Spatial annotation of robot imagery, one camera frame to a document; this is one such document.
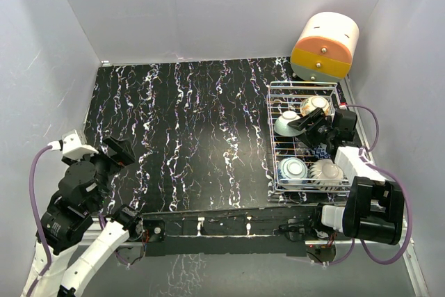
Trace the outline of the black marble table mat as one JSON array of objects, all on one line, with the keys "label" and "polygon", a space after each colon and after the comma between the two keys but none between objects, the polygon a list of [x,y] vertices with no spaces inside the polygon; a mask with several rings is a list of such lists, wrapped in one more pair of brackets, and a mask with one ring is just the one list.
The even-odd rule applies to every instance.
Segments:
[{"label": "black marble table mat", "polygon": [[102,213],[344,203],[347,191],[273,190],[266,98],[293,78],[286,57],[101,67],[87,141],[127,139],[136,158],[110,179]]}]

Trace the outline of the round pastel drawer cabinet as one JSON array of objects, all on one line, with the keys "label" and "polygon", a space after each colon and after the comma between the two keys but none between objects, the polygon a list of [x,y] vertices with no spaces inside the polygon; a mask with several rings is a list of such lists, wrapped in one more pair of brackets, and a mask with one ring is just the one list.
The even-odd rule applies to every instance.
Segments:
[{"label": "round pastel drawer cabinet", "polygon": [[306,23],[291,52],[295,76],[312,82],[338,83],[350,71],[359,27],[350,17],[321,12]]}]

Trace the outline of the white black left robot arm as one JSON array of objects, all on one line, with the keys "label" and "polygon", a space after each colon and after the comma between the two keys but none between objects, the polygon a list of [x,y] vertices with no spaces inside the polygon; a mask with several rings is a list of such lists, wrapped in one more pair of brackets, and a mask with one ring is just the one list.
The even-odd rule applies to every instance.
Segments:
[{"label": "white black left robot arm", "polygon": [[[86,251],[75,262],[70,261],[93,224],[93,216],[103,207],[110,192],[110,179],[135,161],[130,141],[107,136],[102,143],[107,146],[106,151],[87,144],[83,132],[74,130],[48,143],[33,158],[29,197],[37,232],[23,296],[81,296],[123,243],[142,236],[140,212],[124,204],[104,224]],[[39,158],[49,151],[62,153],[67,170],[46,212],[40,215],[35,198],[35,172]]]}]

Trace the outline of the floral cream bowl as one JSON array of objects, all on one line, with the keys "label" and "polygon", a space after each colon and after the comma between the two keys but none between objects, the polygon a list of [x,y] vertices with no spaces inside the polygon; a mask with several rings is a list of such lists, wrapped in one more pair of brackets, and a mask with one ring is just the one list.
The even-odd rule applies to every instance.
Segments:
[{"label": "floral cream bowl", "polygon": [[312,111],[315,111],[317,108],[322,109],[325,115],[330,114],[329,101],[326,98],[318,95],[314,95],[303,100],[300,104],[300,113],[302,116],[306,116]]}]

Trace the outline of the red patterned bowl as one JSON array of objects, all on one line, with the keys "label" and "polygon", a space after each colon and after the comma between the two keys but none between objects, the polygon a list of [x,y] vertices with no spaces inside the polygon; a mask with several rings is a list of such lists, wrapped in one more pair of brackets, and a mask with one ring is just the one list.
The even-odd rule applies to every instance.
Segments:
[{"label": "red patterned bowl", "polygon": [[318,160],[331,159],[331,156],[327,152],[326,147],[326,144],[319,144],[316,147],[310,148],[309,153]]}]

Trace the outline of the celadon green bowl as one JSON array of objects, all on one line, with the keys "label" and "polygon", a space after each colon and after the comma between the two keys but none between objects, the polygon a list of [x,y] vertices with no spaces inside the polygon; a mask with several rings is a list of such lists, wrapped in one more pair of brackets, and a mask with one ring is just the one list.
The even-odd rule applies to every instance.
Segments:
[{"label": "celadon green bowl", "polygon": [[298,131],[289,126],[289,123],[294,120],[299,120],[300,116],[295,111],[285,111],[276,119],[274,124],[274,132],[284,137],[294,137],[301,135],[302,131]]}]

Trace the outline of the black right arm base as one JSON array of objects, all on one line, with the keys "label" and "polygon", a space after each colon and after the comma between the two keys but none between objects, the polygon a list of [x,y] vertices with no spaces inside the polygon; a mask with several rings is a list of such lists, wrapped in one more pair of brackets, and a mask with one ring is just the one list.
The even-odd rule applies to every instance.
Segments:
[{"label": "black right arm base", "polygon": [[349,238],[335,231],[332,227],[326,227],[311,218],[290,218],[285,223],[280,223],[274,230],[275,236],[283,235],[290,241],[323,241],[326,245],[335,241],[348,241]]}]

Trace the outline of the blue white patterned bowl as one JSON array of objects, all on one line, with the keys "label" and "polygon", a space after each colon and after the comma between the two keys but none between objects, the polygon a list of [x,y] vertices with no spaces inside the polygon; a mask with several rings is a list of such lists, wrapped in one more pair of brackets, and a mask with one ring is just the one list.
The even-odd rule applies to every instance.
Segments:
[{"label": "blue white patterned bowl", "polygon": [[308,171],[303,160],[287,157],[278,163],[277,178],[281,184],[303,185],[308,182]]}]

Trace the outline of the white bowl black striped outside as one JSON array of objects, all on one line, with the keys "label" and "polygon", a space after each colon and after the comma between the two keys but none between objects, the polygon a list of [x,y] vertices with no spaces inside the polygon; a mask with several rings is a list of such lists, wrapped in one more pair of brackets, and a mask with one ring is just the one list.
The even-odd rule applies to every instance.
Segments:
[{"label": "white bowl black striped outside", "polygon": [[319,159],[309,168],[309,178],[319,186],[341,186],[344,173],[331,159]]}]

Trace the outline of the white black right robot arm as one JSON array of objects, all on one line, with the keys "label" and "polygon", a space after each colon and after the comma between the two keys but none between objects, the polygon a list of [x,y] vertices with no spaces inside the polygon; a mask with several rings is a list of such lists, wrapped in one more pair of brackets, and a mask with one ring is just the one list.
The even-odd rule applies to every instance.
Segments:
[{"label": "white black right robot arm", "polygon": [[338,231],[354,239],[396,245],[403,228],[403,192],[397,182],[372,168],[364,150],[354,144],[356,124],[357,114],[352,111],[336,109],[328,117],[321,108],[288,123],[306,146],[324,144],[350,183],[346,204],[320,205],[309,228],[318,239]]}]

